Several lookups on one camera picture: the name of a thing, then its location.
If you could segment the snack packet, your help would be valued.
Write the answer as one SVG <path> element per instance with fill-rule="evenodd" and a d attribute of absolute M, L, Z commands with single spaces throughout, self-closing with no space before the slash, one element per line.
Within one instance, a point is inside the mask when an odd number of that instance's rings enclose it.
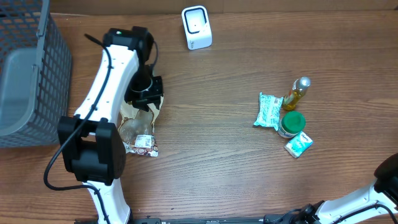
<path fill-rule="evenodd" d="M 149 157 L 157 157 L 159 155 L 154 125 L 163 101 L 164 97 L 161 96 L 158 108 L 154 103 L 148 104 L 148 111 L 134 108 L 126 102 L 121 103 L 119 110 L 121 124 L 118 131 L 127 154 Z"/>

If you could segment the teal tissue pack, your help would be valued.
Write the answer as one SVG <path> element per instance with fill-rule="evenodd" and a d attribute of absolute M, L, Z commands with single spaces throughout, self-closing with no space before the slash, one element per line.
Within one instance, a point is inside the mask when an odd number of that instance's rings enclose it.
<path fill-rule="evenodd" d="M 264 95 L 260 92 L 259 112 L 254 125 L 265 128 L 274 128 L 275 131 L 278 131 L 282 102 L 283 98 L 278 98 L 274 95 Z"/>
<path fill-rule="evenodd" d="M 313 140 L 303 131 L 294 136 L 284 148 L 294 158 L 299 158 L 311 145 Z"/>

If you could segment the green lid white jar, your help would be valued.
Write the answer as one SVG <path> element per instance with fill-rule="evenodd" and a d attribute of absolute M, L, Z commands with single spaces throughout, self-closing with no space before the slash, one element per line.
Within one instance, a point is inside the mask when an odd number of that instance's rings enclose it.
<path fill-rule="evenodd" d="M 305 117 L 297 111 L 288 112 L 280 121 L 277 133 L 283 138 L 292 138 L 301 132 L 306 125 Z"/>

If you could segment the yellow liquid bottle silver cap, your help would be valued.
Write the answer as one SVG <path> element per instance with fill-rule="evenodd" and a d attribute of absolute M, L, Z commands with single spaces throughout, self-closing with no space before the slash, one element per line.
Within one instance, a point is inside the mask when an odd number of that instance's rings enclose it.
<path fill-rule="evenodd" d="M 282 108 L 287 111 L 294 110 L 299 100 L 305 96 L 310 85 L 309 77 L 301 77 L 294 81 L 292 88 L 283 98 Z"/>

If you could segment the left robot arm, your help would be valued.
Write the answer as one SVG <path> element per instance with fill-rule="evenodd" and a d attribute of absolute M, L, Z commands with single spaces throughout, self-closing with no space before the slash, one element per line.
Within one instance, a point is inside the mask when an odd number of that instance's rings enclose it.
<path fill-rule="evenodd" d="M 158 49 L 145 27 L 111 28 L 99 46 L 103 55 L 95 80 L 72 117 L 58 122 L 65 168 L 87 189 L 98 223 L 132 223 L 121 176 L 128 154 L 157 157 L 155 121 L 164 101 L 162 79 L 150 53 Z"/>

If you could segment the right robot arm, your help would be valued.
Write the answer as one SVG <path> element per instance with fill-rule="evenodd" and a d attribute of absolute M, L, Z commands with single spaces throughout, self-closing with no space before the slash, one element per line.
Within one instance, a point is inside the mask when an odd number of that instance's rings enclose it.
<path fill-rule="evenodd" d="M 374 172 L 375 180 L 336 200 L 308 204 L 291 223 L 359 223 L 388 214 L 397 223 L 397 154 L 387 158 Z"/>

